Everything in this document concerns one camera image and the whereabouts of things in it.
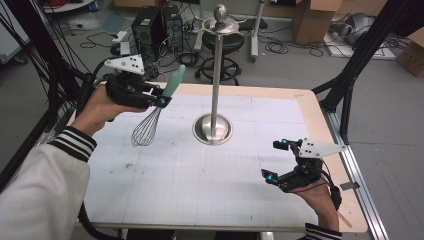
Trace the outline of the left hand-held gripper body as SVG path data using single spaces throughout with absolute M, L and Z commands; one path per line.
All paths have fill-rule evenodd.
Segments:
M 145 73 L 140 55 L 108 59 L 105 66 L 120 70 L 106 83 L 107 95 L 116 103 L 128 107 L 147 109 L 157 100 L 152 91 L 155 86 L 142 80 Z

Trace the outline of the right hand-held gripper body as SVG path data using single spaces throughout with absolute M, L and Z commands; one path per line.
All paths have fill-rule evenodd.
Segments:
M 294 154 L 297 165 L 291 172 L 278 177 L 280 189 L 283 192 L 291 192 L 296 188 L 306 187 L 325 176 L 330 189 L 332 191 L 337 190 L 330 175 L 322 170 L 323 158 L 343 152 L 347 147 L 311 138 L 292 142 L 293 145 L 289 150 Z

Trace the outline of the whisk with mint green handle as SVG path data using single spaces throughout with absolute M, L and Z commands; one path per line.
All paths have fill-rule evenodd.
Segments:
M 172 74 L 168 81 L 162 96 L 171 97 L 183 80 L 186 66 L 180 65 Z M 156 107 L 140 124 L 138 124 L 131 135 L 131 143 L 133 146 L 149 146 L 156 134 L 159 116 L 163 108 Z

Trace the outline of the steel utensil stand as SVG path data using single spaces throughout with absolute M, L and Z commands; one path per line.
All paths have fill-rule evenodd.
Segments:
M 224 37 L 238 33 L 238 29 L 238 22 L 228 18 L 227 8 L 223 4 L 214 8 L 211 18 L 201 19 L 201 31 L 215 37 L 211 112 L 199 116 L 192 127 L 195 138 L 203 144 L 220 145 L 232 136 L 231 121 L 218 113 L 218 99 Z

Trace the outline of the person's right hand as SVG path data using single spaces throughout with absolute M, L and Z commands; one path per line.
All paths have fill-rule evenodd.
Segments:
M 331 199 L 328 186 L 319 180 L 306 187 L 299 187 L 292 191 L 301 197 L 316 213 L 318 226 L 324 229 L 338 231 L 339 219 L 337 210 Z

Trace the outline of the person's left hand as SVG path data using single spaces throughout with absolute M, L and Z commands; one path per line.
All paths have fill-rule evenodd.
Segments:
M 92 137 L 105 123 L 124 112 L 144 112 L 144 109 L 123 106 L 107 96 L 104 84 L 99 85 L 91 95 L 83 111 L 72 122 L 71 127 Z

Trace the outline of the large black computer tower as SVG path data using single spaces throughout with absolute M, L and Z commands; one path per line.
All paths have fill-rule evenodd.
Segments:
M 161 8 L 157 6 L 141 7 L 131 28 L 136 50 L 142 55 L 143 60 L 157 61 L 159 46 L 165 39 Z

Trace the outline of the slim black computer tower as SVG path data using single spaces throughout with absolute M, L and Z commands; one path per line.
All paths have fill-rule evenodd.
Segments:
M 183 50 L 182 18 L 178 7 L 176 5 L 164 6 L 162 15 L 168 49 L 172 52 L 181 52 Z

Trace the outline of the white grid mat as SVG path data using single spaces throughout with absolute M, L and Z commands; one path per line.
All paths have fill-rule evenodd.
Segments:
M 218 110 L 233 124 L 232 137 L 210 146 L 192 133 L 209 112 L 205 95 L 178 94 L 165 108 L 154 141 L 135 146 L 132 132 L 144 116 L 126 113 L 95 134 L 85 198 L 94 223 L 143 226 L 298 228 L 314 211 L 298 196 L 265 182 L 262 170 L 289 172 L 295 158 L 273 142 L 307 134 L 292 99 L 222 96 Z

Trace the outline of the black round stool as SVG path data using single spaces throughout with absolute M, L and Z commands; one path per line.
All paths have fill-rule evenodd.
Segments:
M 241 35 L 231 34 L 223 38 L 220 81 L 234 82 L 239 85 L 237 76 L 242 73 L 242 69 L 237 62 L 227 57 L 228 54 L 238 51 L 244 45 L 244 38 Z M 213 70 L 215 66 L 215 56 L 205 59 L 194 73 L 194 77 L 199 79 L 201 76 L 213 81 Z

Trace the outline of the round white table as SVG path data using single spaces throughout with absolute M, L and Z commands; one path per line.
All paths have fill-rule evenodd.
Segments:
M 43 10 L 46 13 L 60 13 L 60 12 L 67 12 L 72 11 L 75 9 L 79 9 L 85 6 L 88 6 L 90 3 L 92 3 L 94 0 L 80 0 L 79 2 L 71 2 L 68 1 L 63 6 L 59 7 L 53 7 L 53 6 L 44 6 Z

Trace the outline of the white cabinet with castor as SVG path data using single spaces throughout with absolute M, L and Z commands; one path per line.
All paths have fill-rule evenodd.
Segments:
M 0 64 L 6 64 L 21 50 L 21 46 L 12 36 L 12 34 L 6 29 L 4 24 L 16 32 L 25 43 L 29 42 L 28 36 L 8 6 L 3 0 L 0 0 Z

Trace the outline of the tall cardboard box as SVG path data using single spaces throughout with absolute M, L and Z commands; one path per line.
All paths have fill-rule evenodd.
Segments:
M 294 41 L 300 45 L 321 43 L 341 3 L 342 0 L 296 0 L 292 17 Z

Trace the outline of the white floor board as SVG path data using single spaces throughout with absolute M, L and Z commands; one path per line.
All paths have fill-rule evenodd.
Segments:
M 353 47 L 337 34 L 327 33 L 324 36 L 324 46 L 332 57 L 351 58 Z M 394 60 L 396 56 L 384 44 L 374 53 L 373 60 Z

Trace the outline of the grey bag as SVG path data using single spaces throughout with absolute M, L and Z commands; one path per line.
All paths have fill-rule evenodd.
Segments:
M 329 33 L 343 38 L 348 45 L 354 46 L 360 41 L 374 23 L 374 19 L 364 13 L 347 13 L 342 18 L 332 21 Z

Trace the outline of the small cardboard box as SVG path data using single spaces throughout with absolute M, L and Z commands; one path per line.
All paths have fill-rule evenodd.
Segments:
M 411 42 L 396 62 L 415 77 L 424 77 L 424 27 L 409 36 Z

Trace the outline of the black frame strut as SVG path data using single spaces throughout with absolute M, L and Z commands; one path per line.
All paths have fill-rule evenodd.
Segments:
M 319 102 L 326 112 L 335 113 L 343 102 L 339 135 L 345 144 L 349 143 L 350 109 L 358 76 L 390 33 L 406 37 L 423 26 L 424 0 L 387 0 L 344 69 L 332 80 L 312 89 L 315 95 L 328 90 Z

